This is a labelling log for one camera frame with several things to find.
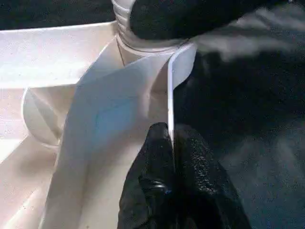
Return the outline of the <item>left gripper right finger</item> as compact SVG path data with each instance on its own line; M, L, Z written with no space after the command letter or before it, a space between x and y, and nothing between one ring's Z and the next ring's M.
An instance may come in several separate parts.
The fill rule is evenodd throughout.
M249 229L251 224L226 170L195 129L178 125L174 154L182 229Z

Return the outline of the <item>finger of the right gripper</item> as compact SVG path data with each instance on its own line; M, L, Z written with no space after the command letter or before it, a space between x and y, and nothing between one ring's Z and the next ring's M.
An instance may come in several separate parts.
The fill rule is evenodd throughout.
M258 9L293 5L293 0L137 0L130 29L143 40L188 39L203 34L262 36L262 29L232 23Z

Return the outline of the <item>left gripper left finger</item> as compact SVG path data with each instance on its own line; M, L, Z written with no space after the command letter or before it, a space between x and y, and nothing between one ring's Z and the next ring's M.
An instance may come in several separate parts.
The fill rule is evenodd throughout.
M119 201L119 229L172 229L174 210L173 148L166 123L150 126L134 159Z

